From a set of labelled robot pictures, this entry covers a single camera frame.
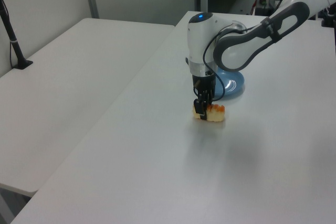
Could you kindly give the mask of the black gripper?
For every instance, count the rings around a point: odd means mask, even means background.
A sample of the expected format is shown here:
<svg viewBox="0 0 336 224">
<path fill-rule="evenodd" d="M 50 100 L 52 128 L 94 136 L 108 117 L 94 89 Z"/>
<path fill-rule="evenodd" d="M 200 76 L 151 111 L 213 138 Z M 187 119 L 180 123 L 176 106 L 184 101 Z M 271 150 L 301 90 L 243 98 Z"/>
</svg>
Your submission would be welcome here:
<svg viewBox="0 0 336 224">
<path fill-rule="evenodd" d="M 193 91 L 197 96 L 194 100 L 194 109 L 201 120 L 207 120 L 207 105 L 212 104 L 215 95 L 215 75 L 198 77 L 192 76 Z"/>
</svg>

